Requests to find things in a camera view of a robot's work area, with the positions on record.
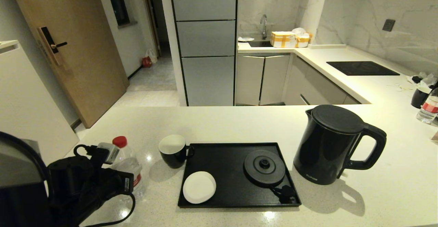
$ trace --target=electrical outlet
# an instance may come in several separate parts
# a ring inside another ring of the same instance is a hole
[[[394,24],[395,24],[395,23],[396,23],[395,20],[393,20],[393,19],[387,19],[387,20],[385,21],[385,24],[383,25],[383,30],[391,31],[392,28],[394,27]]]

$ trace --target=marble backsplash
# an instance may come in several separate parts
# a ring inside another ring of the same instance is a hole
[[[383,31],[385,20],[396,23]],[[325,0],[314,43],[348,44],[438,75],[438,0]]]
[[[325,0],[300,0],[297,15],[297,27],[316,34]]]
[[[238,36],[261,40],[263,25],[260,19],[266,14],[268,38],[272,31],[290,31],[296,27],[300,0],[238,0]]]

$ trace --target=black tray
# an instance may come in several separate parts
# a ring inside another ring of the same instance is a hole
[[[181,184],[178,206],[181,208],[211,207],[282,207],[300,206],[298,193],[292,203],[280,203],[269,188],[252,184],[244,174],[244,160],[254,150],[264,149],[277,154],[284,163],[277,143],[213,143],[191,144],[194,155],[186,162],[183,182]],[[186,178],[197,171],[207,171],[216,180],[216,192],[208,201],[201,204],[188,202],[183,195]],[[291,175],[286,167],[286,176],[278,185],[291,186],[295,191]]]

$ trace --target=tiled floor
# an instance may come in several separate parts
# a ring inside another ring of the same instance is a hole
[[[172,57],[168,46],[162,47],[162,55],[150,68],[142,68],[130,80],[127,91],[177,90],[173,73]]]
[[[180,106],[170,50],[163,47],[162,53],[157,63],[142,68],[129,80],[127,92],[111,108]],[[81,140],[89,130],[80,124],[75,133]]]

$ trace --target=kitchen sink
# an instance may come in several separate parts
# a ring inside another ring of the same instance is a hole
[[[254,47],[254,48],[258,48],[258,47],[265,48],[265,47],[268,47],[268,46],[272,47],[270,41],[252,41],[252,42],[249,42],[249,45],[251,47]]]

